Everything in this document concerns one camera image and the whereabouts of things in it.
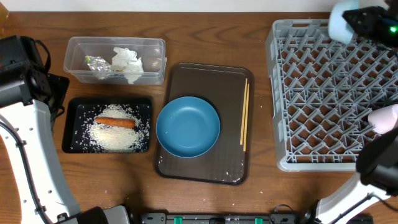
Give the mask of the light blue bowl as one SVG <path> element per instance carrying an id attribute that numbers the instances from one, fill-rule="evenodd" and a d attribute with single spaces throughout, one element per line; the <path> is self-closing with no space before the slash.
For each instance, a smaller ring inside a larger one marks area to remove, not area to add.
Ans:
<path id="1" fill-rule="evenodd" d="M 357 9 L 359 9 L 358 0 L 339 2 L 333 7 L 328 21 L 328 35 L 332 40 L 343 44 L 351 42 L 354 30 L 343 18 L 343 13 Z"/>

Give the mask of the yellow foil snack wrapper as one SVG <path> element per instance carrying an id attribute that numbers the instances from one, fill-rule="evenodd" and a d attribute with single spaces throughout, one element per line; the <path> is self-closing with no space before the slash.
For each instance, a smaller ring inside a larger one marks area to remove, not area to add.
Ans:
<path id="1" fill-rule="evenodd" d="M 107 78 L 109 75 L 108 72 L 111 71 L 111 64 L 102 57 L 86 55 L 85 61 L 89 69 L 93 72 L 93 76 L 99 80 Z"/>

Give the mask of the orange carrot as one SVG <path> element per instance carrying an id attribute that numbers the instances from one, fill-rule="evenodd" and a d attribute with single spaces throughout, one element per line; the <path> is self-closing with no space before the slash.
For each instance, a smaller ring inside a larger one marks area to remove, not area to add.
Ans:
<path id="1" fill-rule="evenodd" d="M 106 124 L 109 126 L 128 128 L 128 129 L 132 129 L 136 125 L 136 122 L 133 119 L 99 117 L 95 118 L 95 121 L 97 123 Z"/>

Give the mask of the white tissue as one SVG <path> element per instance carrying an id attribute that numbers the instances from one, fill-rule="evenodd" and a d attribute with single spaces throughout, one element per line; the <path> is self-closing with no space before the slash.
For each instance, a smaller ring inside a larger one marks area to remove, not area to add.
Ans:
<path id="1" fill-rule="evenodd" d="M 115 47 L 116 55 L 112 58 L 111 70 L 123 72 L 128 84 L 133 84 L 144 73 L 141 58 L 137 53 L 127 48 Z"/>

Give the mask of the pile of white rice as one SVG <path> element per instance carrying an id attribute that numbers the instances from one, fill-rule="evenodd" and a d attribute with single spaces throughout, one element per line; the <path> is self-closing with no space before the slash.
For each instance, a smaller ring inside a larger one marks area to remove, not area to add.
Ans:
<path id="1" fill-rule="evenodd" d="M 146 152 L 150 143 L 151 113 L 148 103 L 80 105 L 66 149 L 75 153 Z M 131 129 L 111 126 L 97 122 L 97 118 L 128 119 L 135 125 Z"/>

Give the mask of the white pink cup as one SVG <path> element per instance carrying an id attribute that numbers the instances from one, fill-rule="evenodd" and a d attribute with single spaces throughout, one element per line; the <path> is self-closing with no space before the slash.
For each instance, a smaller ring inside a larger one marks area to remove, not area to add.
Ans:
<path id="1" fill-rule="evenodd" d="M 397 127 L 397 104 L 370 112 L 368 123 L 378 134 L 385 134 L 393 130 Z"/>

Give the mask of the wooden chopstick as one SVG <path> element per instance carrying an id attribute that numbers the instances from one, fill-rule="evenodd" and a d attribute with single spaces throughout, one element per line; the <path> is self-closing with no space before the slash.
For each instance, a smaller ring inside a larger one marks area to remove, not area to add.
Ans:
<path id="1" fill-rule="evenodd" d="M 250 84 L 247 85 L 246 92 L 246 107 L 245 107 L 245 120 L 244 120 L 244 137 L 243 137 L 243 151 L 246 152 L 247 145 L 247 130 L 248 130 L 248 109 L 249 109 L 249 89 Z"/>
<path id="2" fill-rule="evenodd" d="M 241 119 L 241 135 L 240 135 L 240 145 L 243 145 L 243 137 L 244 137 L 244 122 L 245 122 L 245 114 L 246 114 L 246 98 L 247 98 L 247 88 L 248 88 L 248 79 L 245 79 L 244 85 L 244 99 L 243 99 L 243 111 L 242 111 L 242 119 Z"/>

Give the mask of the dark blue plate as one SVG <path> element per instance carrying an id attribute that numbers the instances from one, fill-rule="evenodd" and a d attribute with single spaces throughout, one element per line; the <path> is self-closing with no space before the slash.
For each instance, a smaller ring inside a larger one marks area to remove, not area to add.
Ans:
<path id="1" fill-rule="evenodd" d="M 180 97 L 166 104 L 156 122 L 160 145 L 181 158 L 205 154 L 217 142 L 220 131 L 221 122 L 214 107 L 194 96 Z"/>

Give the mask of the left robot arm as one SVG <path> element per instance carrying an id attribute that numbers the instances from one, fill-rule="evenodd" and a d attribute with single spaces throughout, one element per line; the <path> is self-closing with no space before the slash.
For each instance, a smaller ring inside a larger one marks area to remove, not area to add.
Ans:
<path id="1" fill-rule="evenodd" d="M 1 137 L 21 201 L 22 223 L 129 224 L 123 205 L 81 211 L 69 189 L 53 141 L 55 119 L 64 113 L 69 79 L 49 72 L 40 40 L 1 39 Z"/>

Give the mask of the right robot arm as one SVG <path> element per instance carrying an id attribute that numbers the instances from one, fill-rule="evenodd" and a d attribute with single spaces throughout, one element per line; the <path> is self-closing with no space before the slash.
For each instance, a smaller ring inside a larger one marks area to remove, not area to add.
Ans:
<path id="1" fill-rule="evenodd" d="M 328 22 L 330 38 L 348 44 L 358 34 L 397 48 L 397 0 L 386 3 L 387 9 L 372 1 L 367 7 L 359 1 L 336 4 Z M 348 223 L 372 204 L 397 196 L 397 105 L 370 112 L 368 121 L 380 136 L 363 147 L 352 178 L 319 200 L 302 223 Z"/>

